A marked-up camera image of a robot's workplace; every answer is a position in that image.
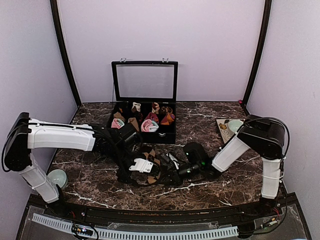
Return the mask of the brown argyle sock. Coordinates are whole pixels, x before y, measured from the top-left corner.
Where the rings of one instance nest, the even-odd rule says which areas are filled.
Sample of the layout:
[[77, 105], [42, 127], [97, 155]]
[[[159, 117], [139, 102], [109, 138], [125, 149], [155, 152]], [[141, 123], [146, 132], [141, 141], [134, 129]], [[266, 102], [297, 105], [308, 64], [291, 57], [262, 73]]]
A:
[[155, 150], [150, 147], [145, 148], [143, 154], [149, 162], [153, 163], [152, 170], [147, 175], [146, 183], [149, 185], [156, 184], [161, 177], [161, 161], [158, 159]]

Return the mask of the maroon purple orange striped sock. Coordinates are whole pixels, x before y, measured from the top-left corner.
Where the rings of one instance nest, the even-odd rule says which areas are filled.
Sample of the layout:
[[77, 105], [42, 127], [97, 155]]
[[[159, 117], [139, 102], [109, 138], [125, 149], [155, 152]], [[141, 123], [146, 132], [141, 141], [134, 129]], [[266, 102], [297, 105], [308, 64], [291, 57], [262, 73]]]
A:
[[160, 124], [163, 126], [170, 126], [174, 121], [176, 117], [173, 113], [168, 112], [165, 117], [161, 120]]

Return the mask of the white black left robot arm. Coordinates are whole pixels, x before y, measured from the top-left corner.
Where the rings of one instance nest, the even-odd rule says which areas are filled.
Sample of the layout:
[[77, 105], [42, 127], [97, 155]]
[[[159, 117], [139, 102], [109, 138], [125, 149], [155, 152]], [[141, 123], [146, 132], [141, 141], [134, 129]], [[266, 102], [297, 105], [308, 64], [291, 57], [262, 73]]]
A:
[[102, 124], [62, 124], [30, 118], [21, 112], [10, 129], [1, 153], [4, 172], [17, 172], [42, 199], [51, 204], [51, 210], [60, 218], [67, 218], [70, 206], [61, 199], [61, 190], [38, 165], [33, 149], [74, 149], [98, 152], [110, 157], [122, 171], [126, 156], [135, 144], [142, 143], [137, 129], [127, 123], [121, 128], [108, 128]]

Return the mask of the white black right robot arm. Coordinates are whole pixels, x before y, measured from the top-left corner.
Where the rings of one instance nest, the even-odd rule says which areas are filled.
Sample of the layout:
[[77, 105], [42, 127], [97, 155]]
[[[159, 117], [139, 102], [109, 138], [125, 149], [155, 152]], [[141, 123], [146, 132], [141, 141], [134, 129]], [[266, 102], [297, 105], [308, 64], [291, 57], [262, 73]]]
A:
[[210, 158], [203, 146], [189, 142], [183, 147], [188, 163], [181, 165], [170, 152], [163, 155], [172, 165], [168, 172], [171, 185], [180, 185], [191, 176], [202, 174], [216, 179], [248, 150], [255, 151], [262, 159], [262, 201], [255, 205], [255, 213], [266, 217], [275, 208], [274, 199], [284, 171], [284, 160], [290, 145], [287, 125], [274, 117], [248, 115], [234, 135]]

